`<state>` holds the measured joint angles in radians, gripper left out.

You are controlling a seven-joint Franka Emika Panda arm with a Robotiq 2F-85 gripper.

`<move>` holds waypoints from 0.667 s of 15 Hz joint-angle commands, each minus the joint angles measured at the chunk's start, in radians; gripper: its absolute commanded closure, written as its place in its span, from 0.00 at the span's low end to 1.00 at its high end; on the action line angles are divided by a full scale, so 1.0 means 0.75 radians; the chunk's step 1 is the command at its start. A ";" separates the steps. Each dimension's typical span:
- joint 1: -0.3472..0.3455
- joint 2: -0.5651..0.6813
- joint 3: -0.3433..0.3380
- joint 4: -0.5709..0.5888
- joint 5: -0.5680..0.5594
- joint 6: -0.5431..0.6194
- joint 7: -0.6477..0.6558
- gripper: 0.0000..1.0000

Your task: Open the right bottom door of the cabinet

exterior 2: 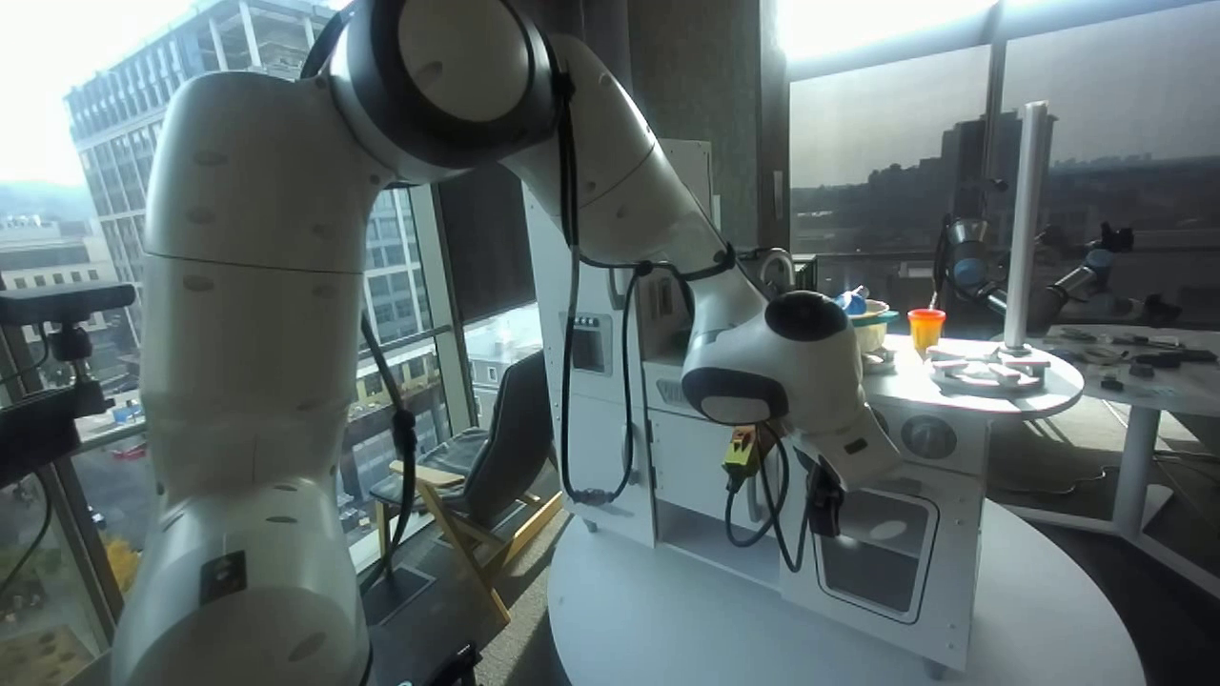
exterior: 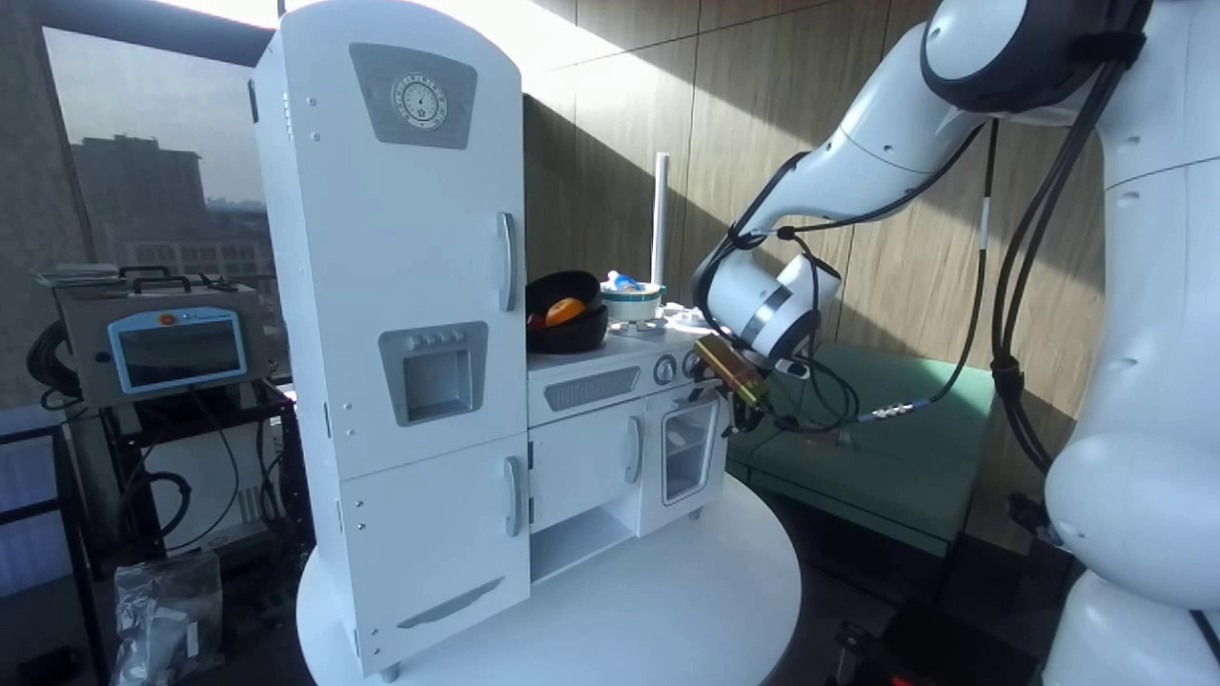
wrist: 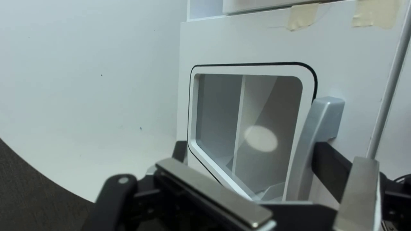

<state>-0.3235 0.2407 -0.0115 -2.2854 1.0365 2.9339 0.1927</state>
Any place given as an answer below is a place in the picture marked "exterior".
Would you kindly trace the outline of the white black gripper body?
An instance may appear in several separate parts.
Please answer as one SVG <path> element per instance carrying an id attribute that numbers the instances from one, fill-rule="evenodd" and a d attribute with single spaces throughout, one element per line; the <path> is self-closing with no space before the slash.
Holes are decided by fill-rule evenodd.
<path id="1" fill-rule="evenodd" d="M 715 329 L 773 361 L 819 329 L 836 295 L 841 270 L 818 257 L 772 276 L 750 253 L 733 253 L 715 268 L 702 310 Z"/>

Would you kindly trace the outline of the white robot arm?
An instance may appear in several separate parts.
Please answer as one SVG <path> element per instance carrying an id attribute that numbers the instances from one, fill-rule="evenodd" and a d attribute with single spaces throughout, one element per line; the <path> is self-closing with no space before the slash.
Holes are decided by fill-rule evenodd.
<path id="1" fill-rule="evenodd" d="M 827 287 L 754 249 L 930 187 L 992 117 L 1101 144 L 1108 322 L 1087 412 L 1045 477 L 1085 564 L 1045 686 L 1220 686 L 1220 0 L 944 0 L 836 132 L 787 160 L 697 268 L 706 322 L 767 361 Z"/>

